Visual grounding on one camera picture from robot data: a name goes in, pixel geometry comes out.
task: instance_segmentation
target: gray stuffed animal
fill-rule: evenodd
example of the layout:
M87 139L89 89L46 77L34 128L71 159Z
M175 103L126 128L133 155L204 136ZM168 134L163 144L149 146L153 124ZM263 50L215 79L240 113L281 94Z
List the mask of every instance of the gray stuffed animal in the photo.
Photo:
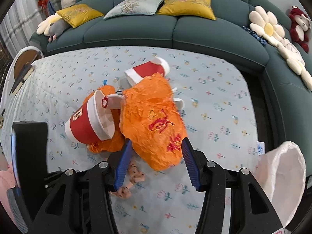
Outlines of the gray stuffed animal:
M64 21L62 18L58 21L50 24L49 28L49 42L52 40L56 40L58 36L60 36L65 30L70 28L71 25Z

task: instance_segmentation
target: pink blanket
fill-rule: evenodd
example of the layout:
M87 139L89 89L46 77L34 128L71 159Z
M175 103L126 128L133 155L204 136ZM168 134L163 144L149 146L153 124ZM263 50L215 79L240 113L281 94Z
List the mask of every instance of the pink blanket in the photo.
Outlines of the pink blanket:
M7 200L7 190L13 187L15 187L15 179L12 169L12 163L10 163L9 169L7 171L0 171L0 201L4 209L7 211L9 217L15 223L9 202Z

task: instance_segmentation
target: paper cup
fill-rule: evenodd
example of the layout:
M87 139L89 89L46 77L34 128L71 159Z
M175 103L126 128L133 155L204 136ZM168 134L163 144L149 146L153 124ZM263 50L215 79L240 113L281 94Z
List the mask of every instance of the paper cup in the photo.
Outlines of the paper cup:
M173 101L174 101L174 103L175 103L175 105L176 105L176 107L177 107L177 109L179 110L179 111L181 111L181 110L183 110L184 109L184 107L185 107L185 104L184 104L184 100L183 99L180 99L180 98L172 98L173 99Z
M73 142L91 144L111 139L115 133L113 116L108 108L102 106L107 96L96 90L65 123L65 133Z
M162 76L166 76L169 71L168 62L161 57L155 57L151 61L125 70L125 74L130 85L134 86L146 76L151 76L157 72Z

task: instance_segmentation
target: light blue pillow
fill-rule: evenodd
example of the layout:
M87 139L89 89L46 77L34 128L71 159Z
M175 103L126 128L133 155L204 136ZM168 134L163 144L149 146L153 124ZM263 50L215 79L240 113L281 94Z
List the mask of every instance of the light blue pillow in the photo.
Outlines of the light blue pillow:
M163 0L125 0L112 8L104 19L126 15L154 15Z

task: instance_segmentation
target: sofa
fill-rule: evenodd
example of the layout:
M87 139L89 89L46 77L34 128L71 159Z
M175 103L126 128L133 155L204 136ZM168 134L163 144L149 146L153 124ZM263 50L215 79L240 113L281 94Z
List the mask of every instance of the sofa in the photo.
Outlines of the sofa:
M106 14L124 0L76 0ZM138 45L174 48L219 57L239 70L256 75L265 94L273 129L274 146L290 140L299 145L312 174L312 93L286 65L278 50L263 47L241 26L260 5L273 12L291 40L291 20L268 0L212 0L216 20L195 16L135 15L103 20L99 17L64 32L56 41L33 34L46 55L101 46ZM303 49L306 69L312 74L312 60Z

